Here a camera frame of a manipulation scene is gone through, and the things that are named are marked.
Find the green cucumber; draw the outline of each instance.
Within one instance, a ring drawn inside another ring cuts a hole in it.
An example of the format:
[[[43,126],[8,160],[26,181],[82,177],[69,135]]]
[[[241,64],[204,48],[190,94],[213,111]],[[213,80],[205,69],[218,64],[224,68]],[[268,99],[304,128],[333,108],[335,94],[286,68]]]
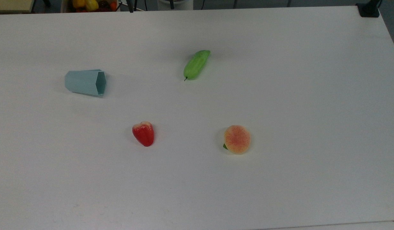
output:
[[[191,60],[186,64],[186,67],[184,67],[185,80],[193,80],[198,76],[206,64],[210,53],[211,52],[209,50],[201,50],[194,54],[193,58],[191,58]]]

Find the red tomato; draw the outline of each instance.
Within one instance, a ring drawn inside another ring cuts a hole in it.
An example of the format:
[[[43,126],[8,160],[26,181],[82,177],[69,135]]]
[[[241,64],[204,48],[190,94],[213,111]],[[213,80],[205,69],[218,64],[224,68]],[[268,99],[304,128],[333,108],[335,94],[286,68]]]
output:
[[[116,11],[116,7],[117,7],[117,3],[116,2],[111,2],[109,5],[110,5],[110,9],[112,11]]]

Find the peach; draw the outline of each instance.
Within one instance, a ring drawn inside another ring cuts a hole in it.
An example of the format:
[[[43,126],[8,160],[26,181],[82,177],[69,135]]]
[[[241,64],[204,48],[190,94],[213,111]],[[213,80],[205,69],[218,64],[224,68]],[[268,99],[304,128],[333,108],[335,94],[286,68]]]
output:
[[[243,154],[251,143],[251,134],[241,125],[231,125],[224,132],[226,149],[235,154]]]

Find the yellow bell pepper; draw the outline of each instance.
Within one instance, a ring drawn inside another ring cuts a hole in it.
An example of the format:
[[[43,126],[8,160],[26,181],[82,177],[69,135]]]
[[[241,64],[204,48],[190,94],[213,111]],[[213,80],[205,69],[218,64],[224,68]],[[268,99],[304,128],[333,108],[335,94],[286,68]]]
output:
[[[72,5],[75,9],[85,7],[85,0],[72,0]]]
[[[99,9],[99,4],[96,0],[85,0],[85,6],[88,12]]]

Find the black cable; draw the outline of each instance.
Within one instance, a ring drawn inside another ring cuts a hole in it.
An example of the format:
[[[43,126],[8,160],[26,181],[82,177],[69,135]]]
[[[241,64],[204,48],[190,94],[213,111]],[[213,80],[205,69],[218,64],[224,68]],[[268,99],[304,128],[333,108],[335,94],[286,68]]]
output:
[[[120,6],[123,4],[123,2],[119,2],[119,6],[118,7],[116,7],[116,10],[115,11],[118,11],[118,9],[120,8]]]

